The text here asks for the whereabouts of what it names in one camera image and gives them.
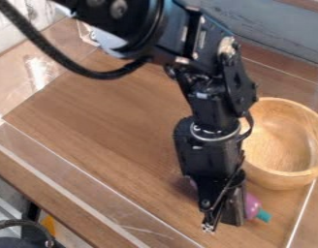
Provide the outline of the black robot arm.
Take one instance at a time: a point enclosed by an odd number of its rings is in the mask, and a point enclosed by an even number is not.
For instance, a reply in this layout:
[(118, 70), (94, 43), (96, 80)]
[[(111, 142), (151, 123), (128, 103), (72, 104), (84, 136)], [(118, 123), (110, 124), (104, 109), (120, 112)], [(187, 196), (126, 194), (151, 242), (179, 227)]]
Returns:
[(257, 84), (225, 24), (179, 0), (53, 0), (92, 26), (103, 50), (136, 64), (161, 65), (179, 84), (191, 115), (174, 129), (182, 175), (198, 192), (202, 229), (242, 226), (246, 213), (244, 140), (253, 130)]

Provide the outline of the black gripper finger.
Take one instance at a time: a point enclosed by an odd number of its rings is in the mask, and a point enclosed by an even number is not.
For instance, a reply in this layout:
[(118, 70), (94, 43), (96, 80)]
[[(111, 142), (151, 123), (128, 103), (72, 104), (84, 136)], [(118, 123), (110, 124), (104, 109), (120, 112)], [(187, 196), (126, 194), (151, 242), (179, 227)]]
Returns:
[(231, 226), (241, 227), (246, 221), (246, 190), (237, 187), (227, 193), (221, 221)]
[(201, 201), (201, 210), (205, 214), (202, 230), (205, 233), (214, 233), (221, 219), (227, 212), (227, 196), (223, 196), (215, 202), (210, 202), (207, 199), (203, 199)]

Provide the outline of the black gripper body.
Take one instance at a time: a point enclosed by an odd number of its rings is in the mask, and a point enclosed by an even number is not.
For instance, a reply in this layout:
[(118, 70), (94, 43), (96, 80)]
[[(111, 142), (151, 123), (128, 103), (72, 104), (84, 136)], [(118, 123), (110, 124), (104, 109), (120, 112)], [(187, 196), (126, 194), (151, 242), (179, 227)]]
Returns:
[(242, 169), (245, 151), (240, 136), (241, 124), (231, 131), (202, 130), (193, 117), (183, 118), (174, 129), (174, 141), (182, 175), (207, 178), (211, 181), (229, 179), (246, 172)]

